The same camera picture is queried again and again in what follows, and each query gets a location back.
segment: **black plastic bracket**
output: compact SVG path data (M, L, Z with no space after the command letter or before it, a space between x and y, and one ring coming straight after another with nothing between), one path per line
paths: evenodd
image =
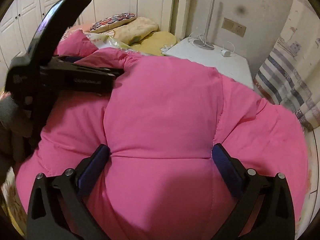
M294 210L285 175L278 173L273 178L246 169L221 144L213 147L212 158L229 191L239 201L211 240L294 240ZM264 200L255 224L249 233L239 237L259 195L264 195Z
M100 145L90 158L56 177L37 175L28 210L28 240L109 240L82 202L103 171L110 150ZM58 196L71 214L77 234L71 232L62 213Z

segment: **striped curtain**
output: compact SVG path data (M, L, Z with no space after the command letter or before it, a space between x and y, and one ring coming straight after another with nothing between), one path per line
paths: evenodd
M308 0L293 0L281 35L253 82L258 93L295 113L307 130L320 126L320 19Z

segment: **black mount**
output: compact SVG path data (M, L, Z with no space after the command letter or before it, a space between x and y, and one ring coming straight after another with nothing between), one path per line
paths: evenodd
M88 196L108 161L110 150L100 145L95 153L81 161L75 170L67 169L56 177L38 174L28 211L28 240L109 240L82 202ZM274 178L245 169L231 158L221 144L212 149L212 158L231 194L239 198L234 210L211 240L294 240L295 224L291 194L282 173ZM70 231L63 216L58 195L62 195L76 225ZM256 204L264 195L252 230L239 236Z
M27 53L12 59L5 91L25 110L31 111L34 121L30 153L40 141L40 132L60 90L109 94L114 80L123 69L97 68L74 64L79 57L52 57L68 26L74 24L91 0L60 0L49 10L38 27ZM31 105L25 104L32 97Z

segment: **white wall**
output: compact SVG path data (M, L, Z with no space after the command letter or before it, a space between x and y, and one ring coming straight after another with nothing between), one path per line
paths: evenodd
M254 77L280 36L293 0L216 0L208 40L247 58ZM187 35L204 32L211 0L191 0ZM222 29L223 18L247 27L243 38Z

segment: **electrical outlet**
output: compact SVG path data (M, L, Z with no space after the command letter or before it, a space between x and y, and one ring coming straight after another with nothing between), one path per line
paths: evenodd
M243 26L239 23L235 23L233 25L233 29L232 29L232 32L239 35L240 37L243 37L244 34L245 34L245 30L247 29L246 26Z
M232 33L235 33L235 34L239 35L240 37L244 36L245 31L247 29L247 27L245 27L239 23L236 23L232 20L229 20L227 18L225 18L223 20L222 28L226 29Z

